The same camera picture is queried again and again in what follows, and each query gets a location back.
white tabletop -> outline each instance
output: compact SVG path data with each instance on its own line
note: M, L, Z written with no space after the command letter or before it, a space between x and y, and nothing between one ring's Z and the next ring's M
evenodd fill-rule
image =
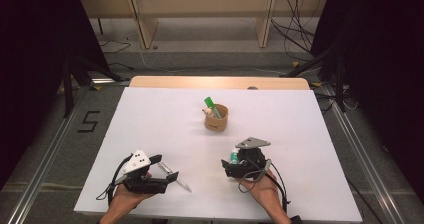
M227 129L204 127L204 99L229 109ZM130 215L161 218L270 220L250 194L225 175L234 145L247 137L271 142L262 147L284 180L288 215L306 221L362 222L344 178L316 98L309 90L216 90L126 88L86 180L75 211L100 214L107 201L96 197L120 162L136 149L162 160L187 182L140 204ZM150 172L165 177L157 165Z

hand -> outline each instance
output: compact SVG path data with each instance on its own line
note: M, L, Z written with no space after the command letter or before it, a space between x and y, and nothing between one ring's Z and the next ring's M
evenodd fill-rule
M101 224L113 224L123 218L132 209L134 209L140 202L154 196L155 194L136 194L129 192L127 188L120 184L118 185L115 195L110 203L109 209L106 214L100 219Z
M268 174L275 180L275 176L271 170L268 171ZM265 209L274 223L291 223L290 218L281 207L277 186L267 176L264 175L257 181L240 178L236 178L236 180L247 190L250 190L250 194Z

